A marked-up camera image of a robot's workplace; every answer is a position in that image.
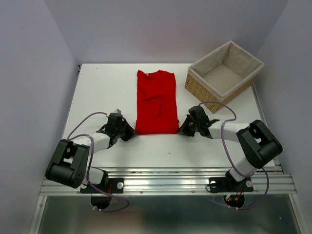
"table surface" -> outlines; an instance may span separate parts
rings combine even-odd
[[[164,70],[175,74],[176,104],[180,126],[188,110],[199,101],[185,88],[187,70],[190,64],[83,64],[68,119],[64,138],[87,115],[97,111],[113,112],[120,109],[123,116],[134,128],[137,119],[137,71],[151,73]],[[237,114],[238,123],[250,123],[261,119],[252,88],[248,88],[228,105]],[[226,120],[232,114],[222,108],[212,114],[203,106],[209,119]],[[92,134],[107,118],[96,115],[89,118],[74,134]],[[240,144],[226,141],[234,163],[244,157]],[[129,168],[218,168],[230,167],[220,139],[208,139],[196,134],[195,137],[182,135],[137,136],[128,142],[121,139],[108,150],[97,152],[92,166]],[[267,167],[273,167],[271,161]]]

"basket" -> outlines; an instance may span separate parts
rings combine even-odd
[[[185,88],[201,102],[228,104],[250,87],[264,63],[229,41],[189,67]],[[215,113],[223,106],[206,103]]]

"gray wall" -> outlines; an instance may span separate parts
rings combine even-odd
[[[286,0],[45,0],[78,62],[193,62],[229,40],[252,54]]]
[[[258,53],[266,63],[256,81],[264,113],[284,152],[312,230],[312,2],[289,1]]]
[[[0,1],[0,233],[28,233],[77,65],[43,0]]]

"purple cable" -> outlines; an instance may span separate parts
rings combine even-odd
[[[226,124],[226,122],[234,121],[234,120],[237,119],[237,116],[236,116],[235,112],[234,112],[230,107],[228,107],[227,105],[225,105],[225,104],[223,104],[223,103],[221,103],[221,102],[218,102],[218,101],[204,101],[204,102],[201,102],[200,105],[201,105],[201,104],[205,104],[205,103],[216,103],[216,104],[220,104],[220,105],[226,107],[227,109],[229,109],[229,110],[233,113],[234,118],[225,120],[225,121],[222,123],[222,125],[221,125],[221,139],[222,139],[223,147],[224,147],[225,153],[226,153],[226,155],[227,155],[227,157],[228,157],[228,159],[229,159],[229,161],[230,161],[230,164],[232,165],[232,167],[234,168],[234,170],[235,170],[240,176],[242,176],[242,177],[252,177],[252,176],[254,175],[254,172],[251,173],[250,175],[243,175],[240,171],[238,171],[238,169],[235,167],[235,165],[234,165],[234,163],[233,163],[233,161],[232,161],[232,159],[231,159],[231,156],[230,156],[230,154],[229,154],[228,148],[226,147],[226,144],[225,144],[225,139],[224,139],[224,125]],[[254,205],[248,206],[248,207],[243,207],[243,208],[238,208],[239,210],[248,210],[248,209],[251,209],[251,208],[253,208],[253,207],[256,207],[256,206],[259,205],[259,204],[264,200],[264,198],[267,196],[268,191],[269,191],[269,186],[270,186],[270,180],[269,180],[269,175],[268,175],[267,171],[266,171],[264,168],[262,168],[262,170],[264,171],[264,173],[265,173],[265,175],[266,175],[266,177],[267,177],[267,188],[266,188],[266,190],[265,190],[265,192],[264,192],[263,197],[262,197],[259,201],[257,201]],[[219,204],[219,205],[225,206],[224,204],[221,204],[221,203],[218,203],[218,202],[215,202],[215,201],[212,201],[212,200],[211,200],[211,202],[214,202],[214,203],[217,203],[217,204]]]
[[[91,168],[91,164],[92,164],[92,160],[93,160],[93,154],[94,154],[94,140],[93,140],[93,138],[92,138],[90,135],[88,135],[88,134],[79,134],[79,135],[77,135],[77,136],[74,136],[74,137],[70,138],[70,136],[74,133],[74,131],[75,131],[78,127],[80,127],[80,125],[81,125],[84,121],[86,121],[89,117],[91,117],[91,116],[93,116],[93,115],[96,115],[96,114],[104,114],[104,115],[107,115],[107,114],[104,113],[104,112],[94,112],[94,113],[88,115],[80,124],[77,125],[76,128],[73,129],[73,131],[68,135],[67,139],[68,139],[68,140],[73,140],[73,139],[76,139],[76,138],[78,138],[78,137],[88,137],[88,138],[91,140],[91,154],[90,154],[90,161],[89,161],[89,165],[88,165],[88,169],[87,169],[87,176],[86,176],[87,181],[88,181],[88,184],[89,184],[94,190],[98,191],[98,192],[101,193],[101,194],[104,194],[104,195],[107,195],[107,196],[110,196],[110,197],[113,197],[113,198],[121,199],[121,200],[124,200],[124,201],[127,202],[127,204],[126,204],[125,206],[123,206],[123,207],[121,207],[121,208],[118,208],[118,209],[115,209],[115,210],[111,210],[111,211],[106,211],[106,210],[98,209],[97,207],[93,207],[93,208],[94,208],[95,210],[97,210],[97,211],[105,212],[105,213],[117,212],[117,211],[121,211],[121,210],[127,208],[127,207],[130,205],[130,201],[129,201],[127,198],[125,198],[125,197],[116,196],[116,195],[112,195],[112,194],[106,193],[106,192],[102,191],[101,189],[98,189],[96,186],[94,186],[94,184],[91,183],[91,181],[90,181],[90,177],[89,177],[89,176],[90,176],[90,168]]]
[[[230,156],[230,154],[229,154],[228,148],[226,147],[226,144],[225,144],[225,139],[224,139],[224,125],[226,124],[226,122],[234,121],[234,120],[237,119],[235,112],[234,112],[230,107],[228,107],[227,105],[225,105],[225,104],[223,104],[223,103],[221,103],[221,102],[218,102],[218,101],[204,101],[204,102],[201,102],[200,105],[201,105],[201,104],[205,104],[205,103],[216,103],[216,104],[220,104],[220,105],[222,105],[222,106],[228,108],[228,109],[233,113],[234,118],[225,120],[225,121],[222,123],[222,125],[221,125],[221,140],[222,140],[222,144],[223,144],[223,147],[224,147],[226,156],[228,157],[229,162],[230,162],[231,166],[233,167],[233,169],[236,171],[236,173],[239,174],[239,175],[242,176],[242,177],[252,177],[252,176],[254,175],[254,172],[251,173],[250,175],[244,175],[244,174],[242,174],[242,173],[235,167],[235,165],[234,165],[234,163],[233,163],[233,161],[232,161],[232,159],[231,159],[231,156]]]

